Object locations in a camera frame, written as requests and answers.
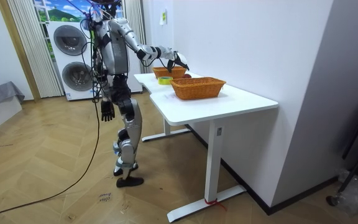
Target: brown basket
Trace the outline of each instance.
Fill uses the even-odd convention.
[[[159,77],[183,78],[186,69],[182,67],[173,67],[172,73],[169,73],[168,70],[164,67],[154,67],[153,71],[156,78]]]
[[[170,80],[177,97],[182,100],[195,100],[217,97],[225,81],[216,78],[178,78]]]

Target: washing machine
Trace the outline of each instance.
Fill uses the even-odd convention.
[[[91,44],[86,44],[91,40],[79,22],[51,21],[46,26],[67,100],[92,98]]]

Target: table leg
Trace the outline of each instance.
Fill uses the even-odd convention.
[[[245,192],[245,188],[237,185],[220,193],[218,191],[219,168],[221,165],[221,151],[224,127],[220,119],[209,122],[208,157],[206,166],[206,180],[204,198],[207,202],[223,201],[237,194]],[[190,203],[183,207],[172,210],[167,214],[168,221],[173,222],[181,217],[195,213],[208,206],[204,199]]]
[[[150,140],[157,140],[157,139],[162,139],[162,138],[166,138],[169,136],[175,136],[178,134],[184,134],[184,133],[188,133],[190,132],[190,130],[188,128],[184,128],[181,130],[176,130],[176,131],[171,131],[171,126],[168,124],[168,122],[165,120],[165,118],[163,119],[163,125],[164,125],[164,133],[161,134],[154,134],[152,136],[146,136],[142,138],[143,142],[146,141],[150,141]]]

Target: curtain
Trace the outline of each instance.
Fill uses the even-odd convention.
[[[7,1],[41,98],[62,96],[63,88],[53,67],[32,0]]]
[[[142,0],[122,0],[124,17],[128,20],[132,30],[138,36],[142,44],[146,44],[146,34],[144,29],[143,4]],[[139,61],[140,71],[148,73],[149,69]]]

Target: red cable tie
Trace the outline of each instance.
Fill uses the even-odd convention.
[[[205,201],[205,203],[206,203],[207,205],[214,205],[214,204],[216,204],[216,205],[219,205],[220,207],[222,207],[225,211],[227,211],[227,208],[226,208],[224,205],[222,205],[221,202],[218,202],[218,199],[215,199],[215,200],[213,200],[212,202],[207,202],[206,199],[204,198],[204,201]]]

